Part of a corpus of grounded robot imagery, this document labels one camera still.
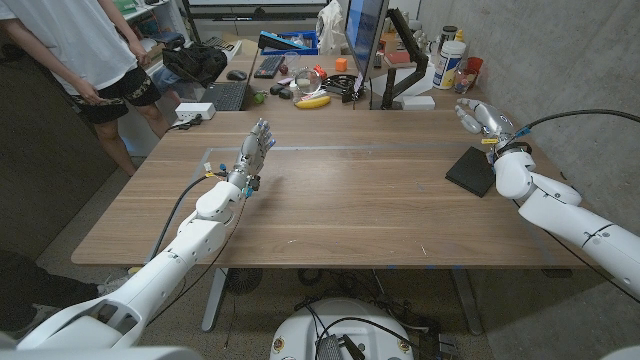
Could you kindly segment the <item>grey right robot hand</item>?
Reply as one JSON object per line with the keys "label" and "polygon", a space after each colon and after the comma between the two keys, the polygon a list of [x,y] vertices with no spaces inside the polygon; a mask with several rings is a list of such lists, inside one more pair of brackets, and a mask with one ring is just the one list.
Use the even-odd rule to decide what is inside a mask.
{"label": "grey right robot hand", "polygon": [[515,135],[513,123],[500,110],[482,101],[459,98],[455,112],[468,132],[496,138],[497,151],[504,148]]}

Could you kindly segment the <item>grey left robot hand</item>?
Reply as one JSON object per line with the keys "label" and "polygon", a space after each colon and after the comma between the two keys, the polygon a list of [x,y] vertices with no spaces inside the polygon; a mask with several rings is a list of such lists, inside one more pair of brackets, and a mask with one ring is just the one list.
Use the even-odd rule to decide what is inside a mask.
{"label": "grey left robot hand", "polygon": [[275,143],[276,140],[270,132],[269,122],[260,118],[244,139],[227,181],[243,190],[250,179],[259,174],[267,152]]}

